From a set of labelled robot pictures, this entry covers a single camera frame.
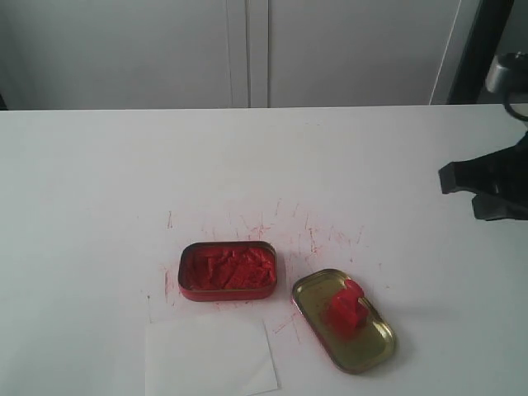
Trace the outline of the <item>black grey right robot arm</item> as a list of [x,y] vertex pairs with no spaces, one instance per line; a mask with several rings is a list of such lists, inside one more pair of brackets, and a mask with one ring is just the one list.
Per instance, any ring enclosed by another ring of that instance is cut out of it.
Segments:
[[[527,93],[527,55],[508,53],[492,61],[486,89],[500,96],[509,116],[523,122],[527,116],[514,110],[511,96]],[[438,171],[441,192],[474,193],[474,217],[485,221],[527,219],[527,137],[515,145],[481,157],[451,162]]]

